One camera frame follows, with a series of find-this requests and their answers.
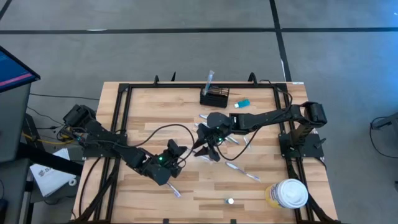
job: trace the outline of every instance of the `wooden tabletop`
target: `wooden tabletop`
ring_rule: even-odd
[[[118,85],[117,82],[104,83],[99,101],[97,120],[107,129],[111,127]],[[294,98],[293,104],[307,101],[303,84],[287,83],[287,86]],[[226,109],[202,106],[199,104],[199,96],[197,88],[133,89],[127,122],[128,143],[132,145],[142,142],[159,126],[172,123],[187,126],[196,138],[194,123],[205,121],[199,114],[216,111],[224,114],[258,114],[276,109],[274,94],[267,88],[230,89]],[[233,105],[245,98],[250,100],[251,105],[235,109]],[[118,126],[121,124],[123,105],[124,103],[120,109]],[[181,174],[169,181],[180,191],[181,198],[177,198],[167,185],[158,186],[150,178],[135,173],[122,161],[112,223],[162,223],[164,218],[169,218],[171,223],[229,223],[231,219],[237,219],[238,223],[295,223],[293,210],[274,209],[265,201],[266,187],[288,178],[285,160],[280,155],[277,139],[279,133],[277,124],[263,127],[251,143],[251,149],[233,161],[233,164],[246,172],[259,176],[261,183],[227,167],[222,158],[219,162],[207,162],[190,156]],[[242,136],[233,137],[240,145],[225,142],[220,147],[227,157],[235,156],[244,147]],[[187,130],[177,126],[159,131],[142,147],[158,154],[167,148],[169,139],[174,139],[180,146],[192,145]],[[94,161],[95,159],[88,159],[85,162],[82,180],[86,179]],[[337,218],[325,168],[311,158],[306,158],[303,164],[310,193],[326,214]],[[97,163],[88,179],[82,210],[97,194],[102,169],[103,159]],[[80,195],[82,185],[83,181],[80,182],[77,195]],[[106,213],[108,193],[104,198],[102,218]],[[225,204],[226,198],[233,198],[235,203]],[[77,196],[73,208],[75,214],[78,214],[79,201]]]

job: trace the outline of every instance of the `blue object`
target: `blue object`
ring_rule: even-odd
[[[250,105],[250,101],[248,99],[239,101],[238,103],[235,103],[235,108],[244,108],[245,106]]]

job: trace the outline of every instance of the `cable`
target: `cable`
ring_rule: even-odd
[[[220,149],[218,148],[218,146],[216,146],[217,151],[220,153],[220,155],[221,155],[224,159],[226,159],[226,160],[228,160],[228,161],[234,161],[234,160],[237,159],[239,156],[241,156],[242,153],[248,148],[248,146],[250,145],[251,141],[254,139],[254,137],[256,136],[257,132],[258,132],[261,128],[262,128],[262,127],[260,127],[259,129],[257,129],[257,130],[254,132],[253,136],[251,136],[251,139],[250,139],[249,142],[246,144],[246,146],[243,148],[243,150],[242,150],[237,156],[235,156],[234,158],[230,159],[230,158],[225,157],[225,156],[223,155],[223,153],[221,153],[221,151],[220,151]]]
[[[187,162],[184,161],[184,166],[182,166],[181,169],[183,169],[186,165],[187,165]]]
[[[320,163],[322,163],[322,165],[325,167],[325,170],[328,170],[328,168],[327,168],[325,162],[322,160],[321,157],[314,157],[314,158],[315,158],[316,160],[318,160]]]
[[[2,194],[1,194],[0,199],[2,199],[2,198],[4,198],[4,193],[5,193],[6,189],[4,188],[4,184],[3,184],[2,180],[0,180],[0,184],[1,184],[1,188],[2,188]]]
[[[34,141],[32,136],[29,136],[29,135],[27,135],[25,133],[22,133],[22,135],[25,138],[28,138],[31,141]],[[66,144],[70,144],[70,143],[74,142],[75,140],[70,140],[70,141],[67,141],[67,142],[52,142],[52,141],[47,141],[47,140],[43,140],[43,139],[37,139],[37,141],[43,142],[43,143],[47,143],[47,144],[54,144],[54,145],[66,145]]]
[[[36,128],[36,129],[37,130],[45,130],[45,129],[54,130],[54,129],[57,129],[57,128],[60,128],[60,127],[62,127],[62,125],[61,126],[51,126],[51,127],[48,127],[48,128]]]
[[[33,96],[44,96],[44,97],[56,97],[56,98],[76,98],[76,99],[84,99],[84,100],[100,100],[97,98],[89,98],[89,97],[82,97],[82,96],[55,96],[55,95],[45,95],[45,94],[37,94],[37,93],[30,93]]]
[[[75,212],[73,212],[73,209],[71,210],[71,212],[72,212],[73,218],[76,219],[76,215],[75,215]]]
[[[28,106],[28,108],[29,108],[29,109],[31,109],[32,111],[34,111],[35,113],[37,113],[37,114],[38,114],[38,115],[40,115],[40,116],[43,116],[43,117],[45,117],[45,118],[48,118],[48,119],[50,119],[50,120],[54,121],[55,123],[58,123],[58,124],[61,124],[61,125],[63,125],[61,122],[58,122],[58,121],[56,121],[56,120],[52,119],[50,116],[47,116],[47,115],[44,115],[44,114],[40,114],[40,113],[39,113],[39,112],[37,112],[35,109],[33,109],[33,108],[30,108],[29,106]]]
[[[92,141],[86,142],[86,144],[92,144],[92,143],[94,143],[94,142],[106,142],[106,143],[114,144],[115,146],[119,146],[119,147],[122,147],[122,148],[130,149],[130,148],[138,147],[138,146],[141,146],[141,145],[145,144],[147,141],[149,141],[149,140],[154,136],[154,134],[155,134],[157,131],[159,131],[159,130],[161,130],[161,129],[163,129],[163,128],[171,127],[171,126],[180,126],[180,127],[185,128],[185,129],[189,132],[189,134],[191,135],[191,138],[192,138],[192,147],[193,147],[193,145],[194,145],[194,143],[195,143],[195,139],[194,139],[194,137],[193,137],[191,131],[190,131],[186,126],[184,126],[184,125],[182,125],[182,124],[168,124],[168,125],[165,125],[165,126],[161,126],[161,127],[157,128],[152,134],[150,134],[150,136],[149,136],[145,141],[143,141],[143,142],[141,142],[141,143],[139,143],[139,144],[133,145],[133,146],[123,146],[123,145],[118,144],[118,143],[116,143],[116,142],[107,141],[107,140],[92,140]],[[188,156],[190,156],[190,154],[192,153],[192,147],[191,147],[191,151],[188,153],[188,155],[187,155],[185,158],[183,158],[180,162],[178,162],[178,164],[180,164],[182,161],[184,161],[185,159],[187,159]],[[153,156],[150,152],[146,151],[145,149],[142,149],[142,150],[143,150],[148,156],[151,156],[151,157]]]
[[[283,93],[283,94],[287,95],[287,96],[290,98],[289,104],[286,105],[286,107],[285,107],[285,109],[284,109],[285,111],[284,111],[283,113],[281,113],[281,114],[278,114],[278,115],[275,116],[274,118],[272,118],[271,121],[273,121],[273,120],[277,119],[278,117],[280,117],[280,116],[282,116],[282,115],[285,115],[287,112],[289,112],[290,108],[292,107],[293,96],[292,96],[290,93],[281,90],[278,86],[276,86],[275,84],[272,84],[271,81],[269,81],[269,80],[260,80],[260,82],[262,82],[262,81],[267,81],[270,85],[276,87],[276,91],[278,91],[279,93]]]
[[[87,173],[87,176],[86,176],[86,179],[85,179],[85,181],[84,181],[84,183],[83,183],[83,187],[81,188],[80,200],[79,200],[79,217],[81,216],[81,205],[82,205],[82,199],[83,199],[83,194],[84,194],[84,192],[85,192],[87,180],[88,180],[88,178],[89,178],[91,172],[93,171],[94,166],[98,163],[98,161],[100,161],[100,159],[101,159],[100,157],[97,158],[97,160],[95,160],[95,162],[93,163],[93,165],[92,165],[91,168],[89,169],[89,171],[88,171],[88,173]]]
[[[61,141],[61,140],[59,140],[59,139],[57,139],[57,138],[53,138],[53,137],[50,137],[50,136],[45,136],[45,135],[43,135],[43,134],[40,134],[40,137],[49,138],[49,139],[54,139],[54,140]],[[75,145],[75,146],[80,146],[79,144],[74,144],[74,143],[69,143],[69,144],[72,144],[72,145]]]
[[[391,158],[391,159],[398,159],[398,157],[396,157],[396,156],[388,156],[388,155],[385,155],[384,153],[380,152],[380,151],[377,149],[377,147],[376,147],[376,145],[374,144],[374,142],[373,142],[373,138],[372,138],[372,126],[373,126],[373,123],[374,123],[377,119],[380,119],[380,118],[386,118],[386,117],[385,117],[385,116],[381,116],[381,117],[374,118],[374,119],[372,120],[372,122],[371,122],[370,127],[369,127],[369,137],[370,137],[370,139],[371,139],[372,146],[373,146],[374,150],[376,150],[376,152],[378,152],[380,155],[385,156],[385,157],[388,157],[388,158]]]
[[[45,200],[44,200],[44,203],[46,203],[47,205],[56,205],[59,203],[59,201],[61,201],[60,198],[58,198],[54,203],[46,202]]]

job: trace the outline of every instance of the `black pen holder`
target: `black pen holder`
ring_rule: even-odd
[[[226,108],[228,104],[229,88],[218,88],[211,86],[207,92],[200,88],[200,104]]]

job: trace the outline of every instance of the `table leg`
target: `table leg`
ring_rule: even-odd
[[[77,176],[80,176],[83,170],[83,166],[81,164],[69,161],[59,156],[55,156],[51,153],[28,146],[27,144],[21,142],[19,143],[18,157],[28,158],[33,163],[51,167],[55,170],[59,170]]]

